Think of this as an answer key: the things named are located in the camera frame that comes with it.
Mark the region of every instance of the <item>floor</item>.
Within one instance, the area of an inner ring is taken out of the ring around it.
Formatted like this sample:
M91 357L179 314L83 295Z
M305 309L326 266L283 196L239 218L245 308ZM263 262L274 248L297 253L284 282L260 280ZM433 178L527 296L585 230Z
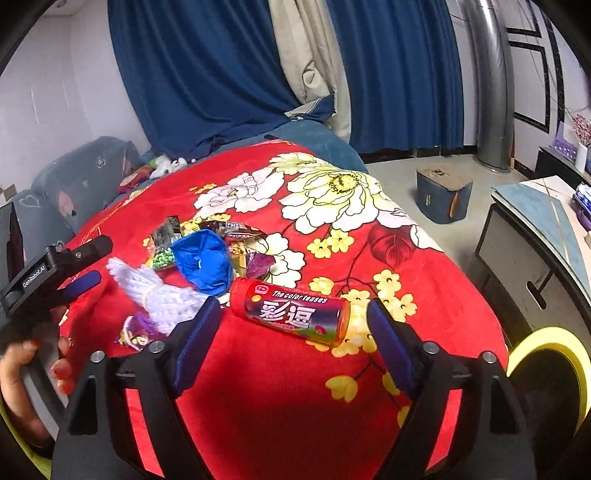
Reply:
M473 179L466 218L448 225L438 225L424 216L415 203L417 168L452 163ZM382 184L384 192L443 248L460 269L474 280L479 266L474 251L492 203L491 187L527 180L515 170L494 173L477 164L472 155L408 158L367 165L369 173Z

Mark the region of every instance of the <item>flower decoration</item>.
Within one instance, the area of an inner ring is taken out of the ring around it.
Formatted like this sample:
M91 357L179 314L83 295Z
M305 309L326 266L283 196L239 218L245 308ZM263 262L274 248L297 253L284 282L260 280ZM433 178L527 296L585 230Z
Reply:
M293 252L288 249L287 238L280 233L272 233L267 238L257 238L247 243L259 253L275 257L275 264L271 267L269 274L262 280L281 285L283 287L295 288L296 282L301 279L300 270L304 267L304 254Z
M316 277L310 282L309 286L311 291L319 291L322 295L330 295L335 282L326 277Z
M292 193L280 200L282 215L295 220L295 229L304 234L325 223L350 232L373 222L381 211L400 210L375 178L358 171L317 168L288 182L287 189Z
M378 282L378 290L386 290L388 294L392 295L402 288L398 281L399 278L400 275L392 273L390 270L382 270L381 273L374 275L374 280Z
M351 333L352 335L349 338L349 342L361 347L365 353L374 353L378 349L378 346L375 344L374 336L371 333L355 333L355 328L352 329Z
M269 160L270 166L276 171L283 172L285 175L295 175L296 173L308 173L318 168L327 168L336 170L327 161L321 160L309 153L280 153Z
M214 189L215 187L217 187L217 184L215 184L215 183L208 183L207 185L204 185L201 188L199 188L199 187L193 187L192 189L189 189L189 191L190 192L195 192L195 193L202 193L202 192L205 192L206 190Z
M337 253L338 251L347 253L353 242L355 242L354 238L341 230L331 230L330 237L326 239L326 243L330 245L333 253Z
M330 258L330 248L326 240L320 240L320 238L314 238L314 241L307 247L316 258Z
M386 391L394 397L400 395L400 390L396 388L396 384L394 383L394 380L392 380L392 375L390 375L390 372L386 372L382 376L382 385L384 386Z
M319 352L327 352L330 348L328 345L325 345L323 343L313 342L312 340L306 340L306 343L308 345L311 345L314 348L316 348L316 350L318 350Z
M412 316L417 312L417 306L413 303L413 296L410 293L398 299L390 291L380 290L378 297L397 322L406 322L406 315Z
M418 225L413 225L411 227L410 238L413 241L413 243L421 249L432 248L434 250L443 252L441 247L435 243L435 240L428 236L427 232Z
M357 355L361 346L361 344L357 345L357 343L352 342L350 338L345 338L343 343L333 347L332 354L335 358L343 358L345 355Z
M381 211L378 214L377 221L380 225L388 228L400 228L405 225L416 225L401 208L396 208L392 212Z
M358 385L353 377L348 375L339 375L327 380L326 388L330 389L330 394L335 400L341 398L350 403L357 395Z
M202 193L194 205L201 218L223 213L229 208L242 213L255 212L271 202L283 181L283 173L273 172L271 167L252 174L243 173L224 186Z
M351 307L367 309L369 303L369 292L367 290L355 290L352 288L348 293L340 296L342 299L349 300Z
M410 407L408 405L405 405L400 409L400 411L398 412L398 415L396 415L396 422L398 423L399 427L402 427L404 420L406 420L406 417L408 416L409 410L410 410Z

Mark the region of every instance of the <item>yellow ring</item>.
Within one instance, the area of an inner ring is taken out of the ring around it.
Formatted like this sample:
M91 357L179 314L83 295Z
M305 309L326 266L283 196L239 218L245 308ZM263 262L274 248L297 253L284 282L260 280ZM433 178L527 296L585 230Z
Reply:
M570 362L579 381L580 405L577 430L591 408L591 360L581 341L568 330L559 327L545 327L536 330L523 340L509 354L507 377L531 353L541 350L558 352Z

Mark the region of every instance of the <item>white flower print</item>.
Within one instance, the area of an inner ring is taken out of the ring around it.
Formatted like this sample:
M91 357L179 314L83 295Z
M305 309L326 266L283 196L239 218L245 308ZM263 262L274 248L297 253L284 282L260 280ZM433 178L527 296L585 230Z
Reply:
M396 208L393 212L381 211L378 213L378 222L388 228L400 228L404 225L416 225L404 210Z
M418 225L413 225L410 229L410 239L413 243L422 249L425 248L432 248L434 250L438 250L443 252L441 247L435 243L435 240L427 235L427 232L423 230Z
M317 168L328 168L335 170L327 161L321 160L318 157L310 155L309 153L280 153L276 157L269 160L270 166L276 171L283 172L286 175L295 175L296 173L308 173Z
M242 213L255 212L271 202L271 197L277 193L283 182L283 173L273 172L272 167L262 168L252 175L243 173L230 180L227 185L202 193L194 205L196 209L201 209L201 218L223 213L229 208Z
M375 178L358 171L317 168L290 181L287 189L292 194L280 200L283 217L295 220L295 229L303 234L325 223L350 232L381 212L400 210Z
M275 264L263 281L282 287L296 287L296 282L301 279L300 270L306 262L302 252L292 252L288 249L287 238L282 237L280 233L272 233L265 239L249 241L247 246L259 253L275 257Z

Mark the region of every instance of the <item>screw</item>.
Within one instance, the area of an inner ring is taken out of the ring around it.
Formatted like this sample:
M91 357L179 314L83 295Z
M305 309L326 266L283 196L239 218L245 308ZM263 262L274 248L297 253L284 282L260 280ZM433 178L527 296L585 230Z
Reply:
M160 353L164 350L164 342L162 340L156 340L149 345L148 349L152 353Z
M103 350L97 350L90 356L90 361L94 364L101 363L105 359L105 353Z
M435 342L425 342L423 344L423 350L431 355L435 355L435 353L439 353L439 345Z
M496 355L492 352L484 352L482 354L482 359L487 363L487 364L493 364L496 362Z

